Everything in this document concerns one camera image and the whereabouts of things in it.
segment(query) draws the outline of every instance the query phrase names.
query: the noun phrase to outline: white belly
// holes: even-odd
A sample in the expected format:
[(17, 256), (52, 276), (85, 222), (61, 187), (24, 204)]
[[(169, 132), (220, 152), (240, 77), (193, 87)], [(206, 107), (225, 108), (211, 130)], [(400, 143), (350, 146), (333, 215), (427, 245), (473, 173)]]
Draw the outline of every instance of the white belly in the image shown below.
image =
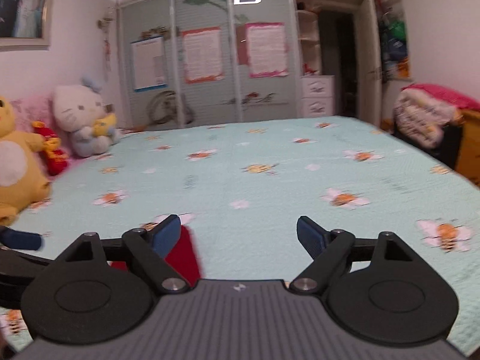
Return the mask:
[(0, 142), (0, 187), (10, 187), (27, 173), (27, 157), (22, 147), (10, 140)]

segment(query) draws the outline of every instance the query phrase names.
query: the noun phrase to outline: light blue bedspread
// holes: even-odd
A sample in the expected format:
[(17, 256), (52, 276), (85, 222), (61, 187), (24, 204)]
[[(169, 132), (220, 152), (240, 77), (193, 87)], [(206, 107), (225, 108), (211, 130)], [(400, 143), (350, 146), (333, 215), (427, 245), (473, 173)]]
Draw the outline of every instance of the light blue bedspread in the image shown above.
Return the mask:
[(290, 281), (311, 262), (301, 215), (359, 238), (393, 231), (457, 292), (452, 343), (467, 354), (480, 344), (479, 190), (370, 125), (336, 116), (132, 134), (60, 177), (51, 203), (13, 227), (48, 235), (39, 255), (54, 258), (83, 232), (116, 238), (166, 214), (191, 214), (207, 278)]

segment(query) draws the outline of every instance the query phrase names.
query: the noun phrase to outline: framed picture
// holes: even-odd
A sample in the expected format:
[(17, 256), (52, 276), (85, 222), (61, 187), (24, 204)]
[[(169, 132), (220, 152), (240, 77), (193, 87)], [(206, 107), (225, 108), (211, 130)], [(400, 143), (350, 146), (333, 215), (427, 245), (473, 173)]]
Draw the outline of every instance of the framed picture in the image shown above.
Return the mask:
[(53, 0), (0, 0), (0, 51), (50, 46)]

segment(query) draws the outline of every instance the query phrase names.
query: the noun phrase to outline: doorway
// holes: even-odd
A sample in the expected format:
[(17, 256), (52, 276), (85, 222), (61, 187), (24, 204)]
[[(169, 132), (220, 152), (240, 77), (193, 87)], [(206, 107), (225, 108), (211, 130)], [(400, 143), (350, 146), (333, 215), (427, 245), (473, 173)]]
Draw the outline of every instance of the doorway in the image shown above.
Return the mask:
[(357, 52), (352, 13), (321, 10), (318, 14), (322, 72), (335, 77), (337, 115), (358, 117)]

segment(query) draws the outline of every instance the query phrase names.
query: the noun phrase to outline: white wedding dress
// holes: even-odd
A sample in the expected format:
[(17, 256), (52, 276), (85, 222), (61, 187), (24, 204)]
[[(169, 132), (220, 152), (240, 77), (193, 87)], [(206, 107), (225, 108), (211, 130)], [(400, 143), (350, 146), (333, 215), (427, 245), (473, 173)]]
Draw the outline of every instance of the white wedding dress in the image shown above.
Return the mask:
[(17, 38), (38, 37), (37, 21), (35, 20), (37, 5), (38, 0), (22, 0), (18, 14)]

